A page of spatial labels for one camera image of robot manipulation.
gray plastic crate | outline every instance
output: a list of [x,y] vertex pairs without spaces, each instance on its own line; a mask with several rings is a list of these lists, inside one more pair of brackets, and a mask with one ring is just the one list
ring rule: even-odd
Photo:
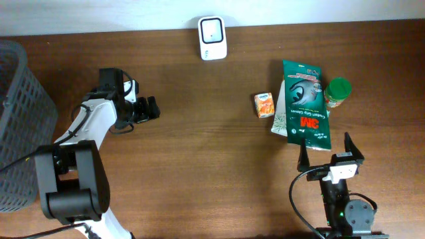
[[[51,143],[58,112],[27,67],[27,54],[15,42],[0,40],[0,168]],[[0,212],[34,202],[38,192],[34,160],[0,175]]]

jar with green lid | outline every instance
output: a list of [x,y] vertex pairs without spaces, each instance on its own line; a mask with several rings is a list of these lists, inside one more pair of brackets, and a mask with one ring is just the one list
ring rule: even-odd
[[342,77],[331,81],[325,90],[326,106],[335,108],[339,106],[351,93],[350,82]]

green lid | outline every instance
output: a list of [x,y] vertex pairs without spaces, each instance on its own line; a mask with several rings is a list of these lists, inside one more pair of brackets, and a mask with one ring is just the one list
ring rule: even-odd
[[326,91],[335,100],[344,100],[351,93],[351,84],[347,79],[338,77],[331,81]]

3m logo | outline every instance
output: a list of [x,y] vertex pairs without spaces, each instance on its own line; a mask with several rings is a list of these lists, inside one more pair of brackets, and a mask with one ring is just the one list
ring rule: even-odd
[[301,117],[301,127],[310,127],[313,129],[319,128],[319,120],[307,118],[307,117]]

white electronic device with screen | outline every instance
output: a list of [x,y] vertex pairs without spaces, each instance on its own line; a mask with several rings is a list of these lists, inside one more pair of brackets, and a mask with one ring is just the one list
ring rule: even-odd
[[227,56],[226,30],[221,17],[199,19],[198,32],[203,60],[218,60]]

